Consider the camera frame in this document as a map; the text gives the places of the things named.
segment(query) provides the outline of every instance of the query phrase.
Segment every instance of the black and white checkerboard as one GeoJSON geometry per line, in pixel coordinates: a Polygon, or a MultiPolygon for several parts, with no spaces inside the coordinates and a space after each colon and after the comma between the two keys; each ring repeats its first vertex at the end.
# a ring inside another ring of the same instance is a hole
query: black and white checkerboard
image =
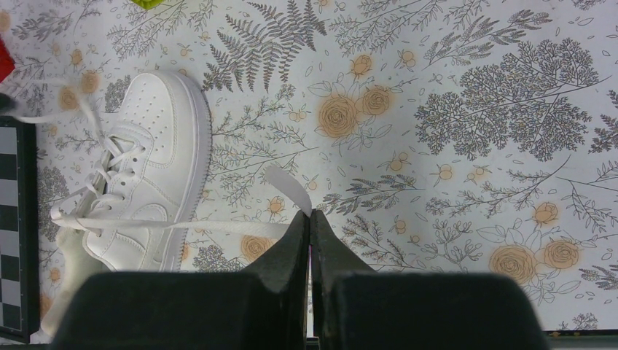
{"type": "Polygon", "coordinates": [[[0,117],[0,337],[29,342],[38,330],[38,232],[34,128],[0,117]]]}

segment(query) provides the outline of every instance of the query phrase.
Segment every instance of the checkerboard pattern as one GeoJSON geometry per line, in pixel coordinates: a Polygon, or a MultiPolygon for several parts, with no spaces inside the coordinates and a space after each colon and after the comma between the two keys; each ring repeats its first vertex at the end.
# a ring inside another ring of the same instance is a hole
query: checkerboard pattern
{"type": "Polygon", "coordinates": [[[17,129],[0,128],[0,327],[22,329],[17,129]]]}

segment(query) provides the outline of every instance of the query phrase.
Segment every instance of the black frame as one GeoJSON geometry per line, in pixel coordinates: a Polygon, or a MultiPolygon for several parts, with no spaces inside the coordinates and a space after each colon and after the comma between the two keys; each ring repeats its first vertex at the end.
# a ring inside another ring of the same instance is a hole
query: black frame
{"type": "Polygon", "coordinates": [[[21,331],[0,327],[0,337],[30,343],[39,330],[39,210],[36,180],[36,128],[0,116],[0,127],[17,132],[17,187],[20,233],[21,331]]]}

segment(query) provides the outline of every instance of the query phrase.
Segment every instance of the red object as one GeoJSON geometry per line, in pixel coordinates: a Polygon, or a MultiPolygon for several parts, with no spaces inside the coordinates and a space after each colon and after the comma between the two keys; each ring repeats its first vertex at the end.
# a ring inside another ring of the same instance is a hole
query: red object
{"type": "Polygon", "coordinates": [[[9,76],[13,69],[15,69],[15,63],[4,46],[2,39],[0,39],[0,82],[9,76]]]}

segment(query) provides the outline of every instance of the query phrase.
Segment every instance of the shoe sole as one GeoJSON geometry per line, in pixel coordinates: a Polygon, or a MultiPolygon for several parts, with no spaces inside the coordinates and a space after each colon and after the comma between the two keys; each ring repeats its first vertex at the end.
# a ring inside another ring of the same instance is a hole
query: shoe sole
{"type": "MultiPolygon", "coordinates": [[[[191,100],[191,110],[194,117],[194,137],[196,142],[193,145],[193,154],[196,155],[193,163],[193,172],[187,188],[184,191],[182,204],[176,215],[176,222],[190,221],[195,215],[197,205],[200,203],[200,198],[204,186],[206,185],[206,176],[208,175],[208,167],[211,161],[212,150],[212,126],[211,113],[208,110],[208,104],[200,88],[194,82],[182,74],[174,72],[166,72],[166,74],[174,76],[184,86],[184,89],[191,100]]],[[[189,229],[175,229],[169,233],[165,250],[163,251],[163,261],[161,262],[160,271],[179,271],[181,266],[181,255],[184,250],[184,244],[187,240],[189,229]]]]}

